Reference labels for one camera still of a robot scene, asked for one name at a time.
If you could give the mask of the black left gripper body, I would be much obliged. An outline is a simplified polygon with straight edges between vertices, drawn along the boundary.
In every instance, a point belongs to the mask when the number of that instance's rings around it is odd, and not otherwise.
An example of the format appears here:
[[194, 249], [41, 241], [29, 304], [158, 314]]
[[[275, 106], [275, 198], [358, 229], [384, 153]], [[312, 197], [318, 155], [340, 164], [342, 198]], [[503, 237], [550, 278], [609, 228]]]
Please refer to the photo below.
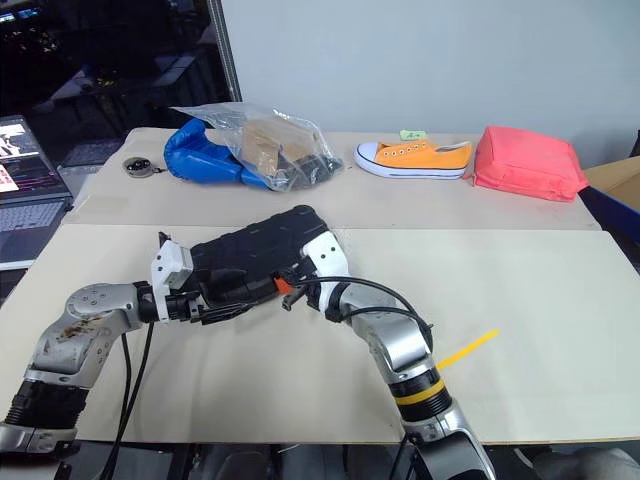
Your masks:
[[209, 311], [200, 290], [180, 291], [165, 297], [167, 313], [170, 321], [200, 322]]

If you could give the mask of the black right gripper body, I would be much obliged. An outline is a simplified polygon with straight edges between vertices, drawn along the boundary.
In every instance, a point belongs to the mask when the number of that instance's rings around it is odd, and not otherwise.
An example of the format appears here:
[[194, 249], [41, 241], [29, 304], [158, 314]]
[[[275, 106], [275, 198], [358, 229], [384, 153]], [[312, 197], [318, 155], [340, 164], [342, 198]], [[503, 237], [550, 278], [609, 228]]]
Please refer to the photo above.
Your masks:
[[285, 269], [285, 280], [293, 287], [287, 294], [287, 301], [299, 301], [303, 297], [307, 301], [318, 301], [321, 287], [317, 282], [317, 267], [309, 256], [303, 256], [297, 263]]

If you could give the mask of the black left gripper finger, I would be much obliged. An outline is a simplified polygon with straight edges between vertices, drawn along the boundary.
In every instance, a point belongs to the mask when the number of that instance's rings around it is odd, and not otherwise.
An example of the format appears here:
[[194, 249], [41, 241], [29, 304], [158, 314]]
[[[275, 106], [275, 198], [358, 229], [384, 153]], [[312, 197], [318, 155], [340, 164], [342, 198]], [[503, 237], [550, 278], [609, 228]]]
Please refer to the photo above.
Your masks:
[[226, 303], [210, 309], [202, 309], [198, 320], [201, 324], [213, 324], [236, 318], [254, 307], [253, 302]]
[[199, 270], [198, 280], [209, 304], [260, 304], [277, 295], [271, 276], [254, 275], [242, 269]]

